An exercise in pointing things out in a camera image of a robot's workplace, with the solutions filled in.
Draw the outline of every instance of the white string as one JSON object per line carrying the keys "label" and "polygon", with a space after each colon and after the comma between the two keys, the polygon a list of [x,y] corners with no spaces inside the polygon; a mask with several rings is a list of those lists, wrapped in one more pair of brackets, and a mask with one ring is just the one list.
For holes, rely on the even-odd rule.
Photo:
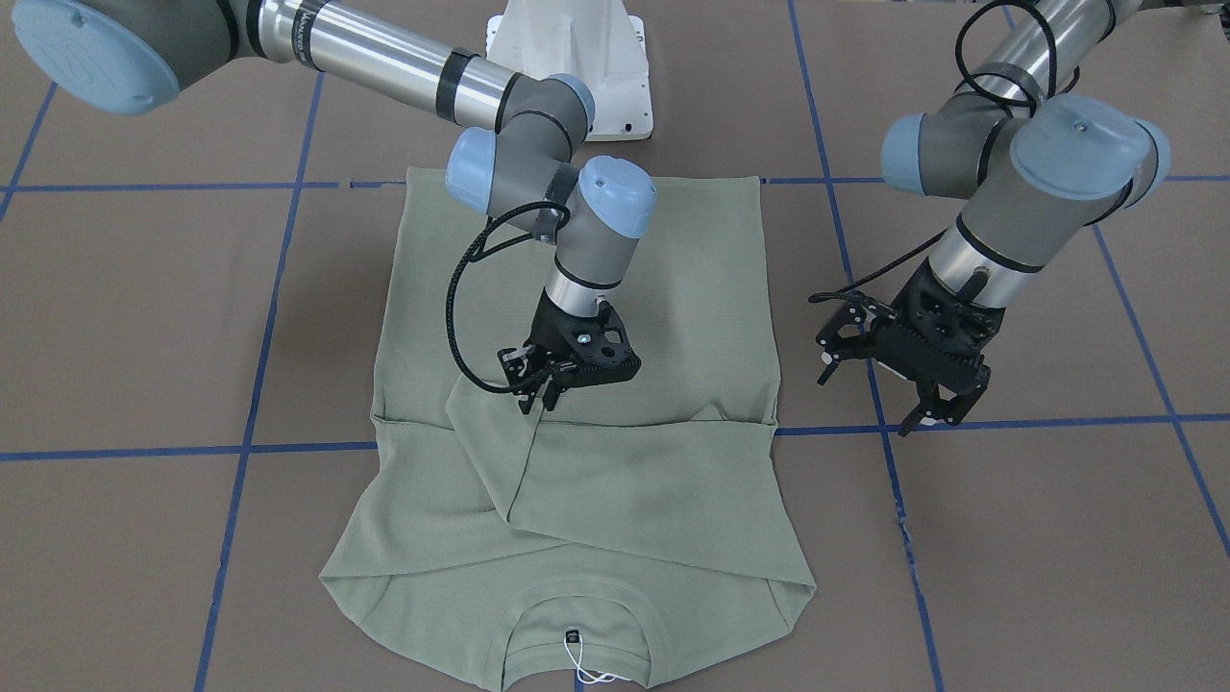
{"label": "white string", "polygon": [[572,655],[572,649],[568,648],[567,635],[565,635],[563,639],[563,650],[567,651],[568,658],[572,659],[572,665],[576,666],[577,669],[577,680],[581,681],[582,685],[599,685],[604,682],[615,682],[616,680],[622,680],[625,682],[629,682],[629,678],[626,677],[620,677],[613,672],[603,672],[600,670],[597,671],[598,676],[594,677],[593,674],[581,667],[581,661],[585,660],[585,638],[581,635],[579,629],[574,632],[577,633],[577,640],[581,643],[581,648],[577,651],[577,655],[576,656]]}

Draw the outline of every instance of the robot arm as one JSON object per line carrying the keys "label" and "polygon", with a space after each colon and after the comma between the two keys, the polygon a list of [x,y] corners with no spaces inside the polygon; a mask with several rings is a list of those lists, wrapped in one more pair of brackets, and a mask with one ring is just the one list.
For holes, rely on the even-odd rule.
{"label": "robot arm", "polygon": [[[261,57],[336,74],[467,127],[449,159],[449,192],[556,252],[529,339],[498,354],[508,387],[481,382],[462,363],[450,290],[449,336],[462,374],[488,392],[520,396],[529,413],[544,385],[550,411],[568,388],[624,382],[640,369],[609,297],[657,191],[629,161],[571,163],[594,117],[579,79],[531,79],[330,0],[18,0],[12,18],[53,80],[109,112],[146,112],[232,59]],[[509,213],[526,203],[534,213]],[[467,251],[455,278],[478,258]]]}
{"label": "robot arm", "polygon": [[[970,23],[1005,4],[1020,6],[986,5]],[[1080,227],[1139,202],[1166,176],[1170,149],[1156,127],[1092,98],[1057,95],[1089,49],[1139,6],[1038,2],[1030,7],[1036,21],[1017,27],[973,73],[958,59],[964,79],[937,113],[893,124],[882,150],[884,179],[968,202],[889,304],[857,284],[813,295],[841,300],[817,334],[827,365],[819,385],[844,360],[875,359],[918,391],[900,435],[964,419],[989,386],[982,350],[1007,305]],[[851,326],[860,332],[843,336]]]}

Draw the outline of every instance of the gray cloth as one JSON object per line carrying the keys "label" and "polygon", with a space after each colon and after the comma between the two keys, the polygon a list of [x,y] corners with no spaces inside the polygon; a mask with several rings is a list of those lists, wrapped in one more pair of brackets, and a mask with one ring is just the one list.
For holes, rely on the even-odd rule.
{"label": "gray cloth", "polygon": [[[523,417],[449,355],[444,291],[483,219],[442,178],[408,173],[375,369],[380,473],[321,573],[342,611],[492,691],[572,667],[571,628],[587,669],[645,686],[787,634],[815,585],[769,458],[780,375],[759,181],[658,178],[613,296],[645,366]],[[488,382],[550,267],[551,248],[526,243],[467,269],[458,336]]]}

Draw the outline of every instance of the brown floor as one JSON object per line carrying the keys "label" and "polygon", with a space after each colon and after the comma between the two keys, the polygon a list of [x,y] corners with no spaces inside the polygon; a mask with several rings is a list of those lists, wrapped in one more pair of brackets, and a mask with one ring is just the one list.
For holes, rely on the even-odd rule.
{"label": "brown floor", "polygon": [[[353,4],[475,48],[503,6]],[[907,383],[878,371],[868,387],[855,365],[814,386],[827,310],[806,296],[959,208],[875,176],[888,124],[956,84],[970,9],[627,5],[647,25],[657,130],[584,155],[765,178],[774,456],[820,584],[792,637],[669,687],[1230,688],[1216,17],[1140,15],[1085,61],[1077,90],[1161,125],[1172,176],[1081,231],[1009,310],[967,425],[902,440]],[[988,16],[970,55],[1006,28]],[[0,690],[471,690],[368,640],[316,581],[376,471],[397,181],[443,166],[456,134],[257,60],[107,116],[0,32]]]}

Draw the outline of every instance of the light blue joint cap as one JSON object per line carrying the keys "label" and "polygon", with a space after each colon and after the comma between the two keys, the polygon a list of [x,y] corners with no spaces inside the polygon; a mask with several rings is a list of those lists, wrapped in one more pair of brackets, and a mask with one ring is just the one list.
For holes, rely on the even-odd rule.
{"label": "light blue joint cap", "polygon": [[1061,199],[1101,199],[1123,188],[1153,143],[1135,120],[1086,96],[1048,100],[1012,139],[1012,165]]}
{"label": "light blue joint cap", "polygon": [[567,84],[568,86],[571,86],[572,90],[577,92],[577,96],[581,98],[581,102],[584,103],[584,106],[585,106],[585,119],[589,122],[588,127],[593,128],[594,127],[594,112],[595,112],[595,109],[594,109],[594,95],[593,95],[592,91],[589,91],[589,87],[585,86],[585,82],[581,81],[581,77],[571,75],[571,74],[567,74],[567,73],[557,73],[557,74],[554,74],[554,75],[549,76],[547,79],[554,79],[556,81],[562,81],[562,82]]}
{"label": "light blue joint cap", "polygon": [[171,65],[123,25],[73,0],[17,0],[17,41],[69,93],[111,113],[135,116],[180,95]]}
{"label": "light blue joint cap", "polygon": [[884,182],[894,189],[913,194],[922,191],[922,168],[919,163],[919,135],[922,132],[922,113],[898,118],[884,135],[879,147],[879,170]]}
{"label": "light blue joint cap", "polygon": [[1167,175],[1170,175],[1171,163],[1170,139],[1166,138],[1166,133],[1149,120],[1137,118],[1137,124],[1149,133],[1149,136],[1153,138],[1154,146],[1157,147],[1157,173],[1154,175],[1153,182],[1149,183],[1149,189],[1146,189],[1139,199],[1133,202],[1133,204],[1144,202],[1146,197],[1154,193],[1154,189],[1161,187],[1161,182],[1166,179]]}
{"label": "light blue joint cap", "polygon": [[449,155],[444,184],[456,200],[487,213],[491,203],[491,182],[496,177],[496,133],[470,127],[461,133]]}
{"label": "light blue joint cap", "polygon": [[658,200],[649,173],[610,156],[594,156],[581,168],[581,194],[604,224],[632,240],[645,236]]}

